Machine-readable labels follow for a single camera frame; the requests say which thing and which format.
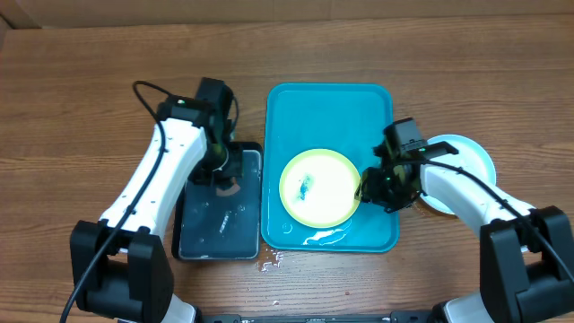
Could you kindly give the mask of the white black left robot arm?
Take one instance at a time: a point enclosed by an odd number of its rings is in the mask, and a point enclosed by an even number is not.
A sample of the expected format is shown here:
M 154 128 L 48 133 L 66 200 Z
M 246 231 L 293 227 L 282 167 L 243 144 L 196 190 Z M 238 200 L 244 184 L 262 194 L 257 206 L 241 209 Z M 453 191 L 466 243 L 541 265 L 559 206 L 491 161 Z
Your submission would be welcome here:
M 235 97 L 168 95 L 151 113 L 152 140 L 117 200 L 95 223 L 78 222 L 70 236 L 73 307 L 119 322 L 197 322 L 199 311 L 174 293 L 163 247 L 167 225 L 187 184 L 200 205 L 240 192 L 242 152 L 230 140 Z

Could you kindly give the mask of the orange green scrub sponge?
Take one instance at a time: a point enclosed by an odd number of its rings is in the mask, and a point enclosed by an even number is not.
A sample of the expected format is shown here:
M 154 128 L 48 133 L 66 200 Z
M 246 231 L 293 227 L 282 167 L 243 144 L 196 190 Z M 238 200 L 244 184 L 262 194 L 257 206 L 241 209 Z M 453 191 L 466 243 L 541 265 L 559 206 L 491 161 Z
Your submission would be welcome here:
M 240 191 L 240 185 L 237 182 L 234 182 L 228 188 L 217 187 L 215 189 L 216 196 L 221 196 L 221 197 L 233 196 L 233 195 L 237 194 L 239 191 Z

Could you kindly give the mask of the light blue plate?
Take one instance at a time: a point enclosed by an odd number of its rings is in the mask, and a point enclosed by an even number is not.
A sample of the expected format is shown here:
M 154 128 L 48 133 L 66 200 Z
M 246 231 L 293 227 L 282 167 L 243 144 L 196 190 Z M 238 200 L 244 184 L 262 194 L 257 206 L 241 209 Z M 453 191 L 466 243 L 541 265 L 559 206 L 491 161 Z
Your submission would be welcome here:
M 437 211 L 446 214 L 465 215 L 466 211 L 477 210 L 473 198 L 486 197 L 484 190 L 457 170 L 474 175 L 481 182 L 494 187 L 496 170 L 490 155 L 474 140 L 462 135 L 437 135 L 428 140 L 429 144 L 445 142 L 457 150 L 431 160 L 453 167 L 453 170 L 432 165 L 424 165 L 422 200 Z

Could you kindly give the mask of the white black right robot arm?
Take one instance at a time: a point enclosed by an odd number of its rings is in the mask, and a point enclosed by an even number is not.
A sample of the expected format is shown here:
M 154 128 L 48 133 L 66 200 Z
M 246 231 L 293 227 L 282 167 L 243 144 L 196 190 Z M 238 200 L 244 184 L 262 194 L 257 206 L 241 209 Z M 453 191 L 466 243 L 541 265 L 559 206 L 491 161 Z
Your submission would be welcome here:
M 541 322 L 573 310 L 573 233 L 556 206 L 536 208 L 489 179 L 490 155 L 460 135 L 386 139 L 357 194 L 392 213 L 425 195 L 480 242 L 480 288 L 436 305 L 429 322 Z

